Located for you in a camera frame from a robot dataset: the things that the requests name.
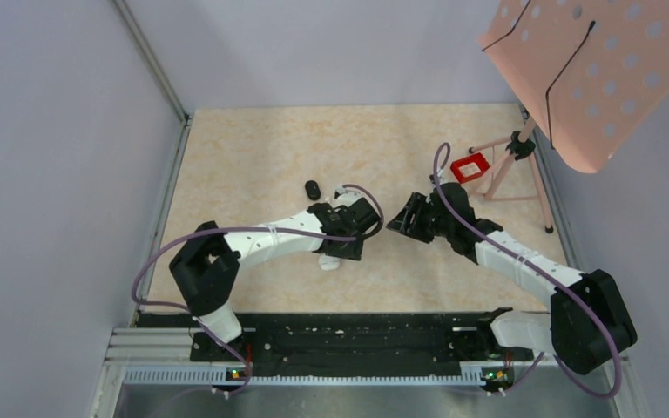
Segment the black earbud charging case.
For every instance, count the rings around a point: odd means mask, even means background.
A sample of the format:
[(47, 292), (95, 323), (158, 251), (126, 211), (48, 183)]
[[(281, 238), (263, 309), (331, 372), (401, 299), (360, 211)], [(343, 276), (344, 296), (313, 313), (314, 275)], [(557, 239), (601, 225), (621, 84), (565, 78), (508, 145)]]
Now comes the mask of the black earbud charging case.
[(321, 188), (315, 180), (308, 180), (304, 184), (304, 190), (307, 198), (312, 201), (317, 201), (321, 198)]

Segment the white charging case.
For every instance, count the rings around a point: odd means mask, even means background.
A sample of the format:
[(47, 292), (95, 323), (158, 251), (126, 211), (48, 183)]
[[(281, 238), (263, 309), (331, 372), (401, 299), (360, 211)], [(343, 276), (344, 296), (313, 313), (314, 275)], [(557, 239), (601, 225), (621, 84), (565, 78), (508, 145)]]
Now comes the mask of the white charging case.
[(321, 255), (318, 259), (319, 267), (322, 271), (330, 272), (337, 270), (341, 266), (341, 259), (328, 255)]

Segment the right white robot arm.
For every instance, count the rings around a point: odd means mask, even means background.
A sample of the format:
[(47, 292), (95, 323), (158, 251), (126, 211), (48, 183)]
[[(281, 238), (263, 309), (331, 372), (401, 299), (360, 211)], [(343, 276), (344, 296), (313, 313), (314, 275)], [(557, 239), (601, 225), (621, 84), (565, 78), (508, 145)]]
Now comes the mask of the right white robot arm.
[(609, 273), (563, 266), (521, 244), (498, 223), (478, 218), (458, 183), (442, 184), (430, 195), (412, 193), (387, 228), (423, 243), (443, 238), (455, 253), (503, 275), (544, 305), (543, 312), (491, 312), (476, 335), (476, 348), (488, 359), (524, 348), (554, 355), (586, 375), (638, 341)]

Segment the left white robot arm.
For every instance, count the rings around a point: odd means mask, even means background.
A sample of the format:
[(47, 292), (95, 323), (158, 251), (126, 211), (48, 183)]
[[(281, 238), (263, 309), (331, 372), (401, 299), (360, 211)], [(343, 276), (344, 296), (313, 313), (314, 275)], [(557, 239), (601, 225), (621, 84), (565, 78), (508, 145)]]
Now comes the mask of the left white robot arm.
[(243, 352), (242, 326), (229, 299), (238, 273), (293, 253), (358, 261), (364, 242), (382, 227), (382, 211), (364, 197), (333, 206), (315, 203), (288, 218), (249, 227), (200, 225), (169, 264), (192, 316), (213, 333), (212, 350), (224, 360)]

